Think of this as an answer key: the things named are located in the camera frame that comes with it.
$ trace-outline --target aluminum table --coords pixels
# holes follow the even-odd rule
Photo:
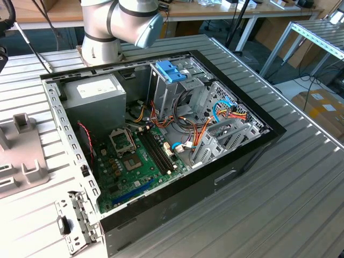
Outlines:
[[[344,58],[344,28],[333,25],[328,20],[291,21],[260,71],[262,77],[268,72],[291,31],[296,31],[299,33],[299,36],[285,55],[284,60],[287,60],[293,54],[303,37],[317,44],[327,52],[312,71],[311,75],[314,75],[318,71],[330,55],[334,55],[340,60]]]
[[[115,257],[337,257],[344,247],[343,145],[219,42],[204,35],[123,45],[129,59],[197,49],[287,132],[254,167]],[[55,71],[81,68],[77,51],[46,53]],[[0,200],[0,257],[69,257],[54,201],[77,190],[33,55],[10,58],[0,76],[0,121],[27,112],[38,121],[51,179]],[[106,257],[101,243],[77,257]]]

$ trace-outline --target desk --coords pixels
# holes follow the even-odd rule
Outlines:
[[[158,40],[152,48],[122,45],[128,59],[187,49],[201,51],[287,129],[253,168],[116,257],[337,257],[344,246],[344,146],[264,79],[204,35]],[[81,68],[76,50],[43,54],[55,71]],[[38,122],[51,179],[0,199],[0,257],[69,257],[54,201],[78,190],[33,55],[10,57],[0,74],[0,122],[27,112]],[[101,243],[77,258],[106,258]]]
[[[292,17],[292,16],[310,16],[310,20],[316,19],[322,9],[302,9],[302,11],[284,11],[273,4],[263,3],[256,9],[247,9],[244,18],[249,18],[246,28],[236,47],[236,51],[241,51],[257,21],[262,17]],[[33,28],[48,28],[48,24],[39,12],[16,9],[17,22],[25,30]],[[48,13],[55,27],[79,27],[83,26],[82,10],[77,0],[59,0]],[[182,22],[187,20],[209,20],[209,19],[232,19],[234,10],[228,11],[228,8],[222,5],[214,7],[203,7],[196,2],[182,3],[173,2],[170,4],[169,22]],[[6,11],[0,11],[1,17],[6,17]]]

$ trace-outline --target blue drive bay latch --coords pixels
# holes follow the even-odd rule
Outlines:
[[[167,77],[169,82],[184,81],[187,78],[185,75],[181,74],[177,67],[168,60],[157,62],[156,67],[160,72],[163,73],[163,75]]]

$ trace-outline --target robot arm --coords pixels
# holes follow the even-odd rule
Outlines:
[[[84,60],[89,65],[120,61],[119,39],[150,47],[162,29],[158,5],[157,0],[82,0]]]

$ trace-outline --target motherboard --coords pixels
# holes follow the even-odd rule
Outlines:
[[[187,170],[174,153],[167,152],[166,145],[159,128],[153,127],[142,132],[117,129],[94,146],[101,213],[111,211]]]

